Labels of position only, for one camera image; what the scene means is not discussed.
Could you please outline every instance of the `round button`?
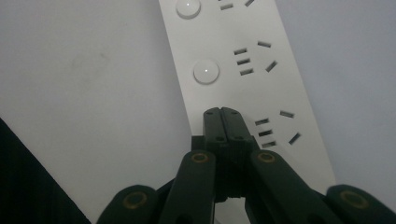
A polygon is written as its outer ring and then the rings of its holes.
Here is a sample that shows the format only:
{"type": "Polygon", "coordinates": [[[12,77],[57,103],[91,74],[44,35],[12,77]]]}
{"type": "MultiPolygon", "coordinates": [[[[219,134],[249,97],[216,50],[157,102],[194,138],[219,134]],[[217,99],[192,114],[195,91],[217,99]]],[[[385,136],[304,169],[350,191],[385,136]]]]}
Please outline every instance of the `round button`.
{"type": "Polygon", "coordinates": [[[201,84],[210,84],[219,76],[218,65],[211,60],[201,60],[194,66],[194,77],[201,84]]]}
{"type": "Polygon", "coordinates": [[[199,0],[178,0],[176,10],[179,17],[190,20],[198,16],[201,2],[199,0]]]}

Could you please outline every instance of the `round screw hole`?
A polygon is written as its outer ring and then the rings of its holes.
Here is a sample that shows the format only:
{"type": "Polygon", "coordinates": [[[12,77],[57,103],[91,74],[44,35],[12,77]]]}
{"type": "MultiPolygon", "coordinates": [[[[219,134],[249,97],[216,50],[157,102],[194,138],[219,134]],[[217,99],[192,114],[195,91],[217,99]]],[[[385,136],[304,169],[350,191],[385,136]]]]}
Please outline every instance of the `round screw hole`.
{"type": "Polygon", "coordinates": [[[182,214],[176,219],[176,224],[192,224],[193,219],[188,214],[182,214]]]}
{"type": "Polygon", "coordinates": [[[326,224],[326,221],[316,214],[309,215],[306,220],[310,224],[326,224]]]}
{"type": "Polygon", "coordinates": [[[191,159],[197,163],[209,161],[209,158],[205,153],[195,153],[191,159]]]}
{"type": "Polygon", "coordinates": [[[148,196],[146,195],[146,193],[142,191],[137,191],[128,194],[124,198],[122,203],[124,207],[128,209],[136,209],[138,207],[141,207],[143,204],[145,204],[147,200],[148,200],[148,196]]]}

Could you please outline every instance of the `white power strip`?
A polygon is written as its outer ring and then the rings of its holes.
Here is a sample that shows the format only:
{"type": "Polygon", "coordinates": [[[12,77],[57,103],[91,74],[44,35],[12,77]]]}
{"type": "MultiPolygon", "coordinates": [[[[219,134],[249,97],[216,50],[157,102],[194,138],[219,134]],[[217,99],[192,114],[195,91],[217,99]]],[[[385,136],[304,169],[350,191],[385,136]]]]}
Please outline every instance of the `white power strip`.
{"type": "Polygon", "coordinates": [[[312,188],[332,167],[274,0],[160,0],[192,134],[203,113],[239,111],[261,148],[312,188]]]}

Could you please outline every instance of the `outlet slot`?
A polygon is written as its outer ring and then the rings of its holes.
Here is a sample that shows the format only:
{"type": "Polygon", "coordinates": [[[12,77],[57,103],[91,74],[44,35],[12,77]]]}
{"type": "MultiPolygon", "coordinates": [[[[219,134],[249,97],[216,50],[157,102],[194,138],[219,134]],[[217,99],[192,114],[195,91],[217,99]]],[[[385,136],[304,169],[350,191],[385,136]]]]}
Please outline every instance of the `outlet slot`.
{"type": "Polygon", "coordinates": [[[276,146],[276,141],[262,144],[262,148],[268,148],[274,146],[276,146]]]}
{"type": "Polygon", "coordinates": [[[257,45],[265,47],[265,48],[271,48],[271,44],[270,43],[266,43],[266,42],[262,42],[262,41],[259,41],[257,43],[257,45]]]}
{"type": "Polygon", "coordinates": [[[251,74],[251,73],[253,73],[253,72],[254,72],[254,71],[253,71],[253,68],[250,68],[250,69],[241,71],[241,76],[244,76],[244,75],[247,75],[247,74],[251,74]]]}
{"type": "Polygon", "coordinates": [[[290,141],[289,144],[293,145],[293,143],[295,143],[297,141],[297,139],[299,139],[301,137],[301,135],[299,133],[297,133],[296,135],[294,135],[290,141]]]}
{"type": "Polygon", "coordinates": [[[257,120],[256,122],[254,122],[256,124],[256,126],[264,124],[264,123],[269,123],[270,120],[269,119],[261,119],[261,120],[257,120]]]}
{"type": "Polygon", "coordinates": [[[250,6],[250,4],[252,4],[254,2],[254,0],[248,0],[246,3],[245,3],[245,6],[250,6]]]}
{"type": "Polygon", "coordinates": [[[233,54],[238,55],[238,54],[246,53],[246,52],[248,52],[248,49],[238,49],[238,50],[234,50],[233,54]]]}
{"type": "Polygon", "coordinates": [[[250,63],[250,59],[244,59],[236,62],[238,65],[244,64],[244,63],[250,63]]]}
{"type": "Polygon", "coordinates": [[[232,7],[233,7],[233,4],[227,4],[227,5],[221,6],[220,9],[221,10],[225,10],[225,9],[229,9],[229,8],[232,8],[232,7]]]}
{"type": "Polygon", "coordinates": [[[259,133],[259,137],[263,137],[263,136],[266,136],[266,135],[270,135],[270,134],[272,134],[273,132],[272,132],[272,130],[268,130],[268,131],[265,131],[265,132],[261,132],[261,133],[259,133]]]}
{"type": "Polygon", "coordinates": [[[274,68],[276,65],[277,65],[277,62],[274,61],[273,63],[271,63],[270,65],[268,65],[268,67],[265,68],[265,70],[266,70],[267,72],[271,72],[271,70],[273,70],[273,68],[274,68]]]}
{"type": "Polygon", "coordinates": [[[280,116],[287,117],[287,118],[294,119],[294,114],[293,114],[293,113],[290,113],[290,112],[287,112],[287,111],[281,110],[280,113],[279,113],[279,115],[280,115],[280,116]]]}

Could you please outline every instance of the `power strip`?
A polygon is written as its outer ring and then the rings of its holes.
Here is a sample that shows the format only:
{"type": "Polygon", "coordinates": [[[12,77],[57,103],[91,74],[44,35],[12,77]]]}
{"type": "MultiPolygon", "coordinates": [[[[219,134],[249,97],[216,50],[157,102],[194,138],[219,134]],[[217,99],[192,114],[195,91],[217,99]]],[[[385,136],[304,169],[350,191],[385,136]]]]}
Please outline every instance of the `power strip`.
{"type": "Polygon", "coordinates": [[[192,134],[211,107],[238,110],[261,148],[312,188],[332,167],[274,0],[160,0],[192,134]]]}

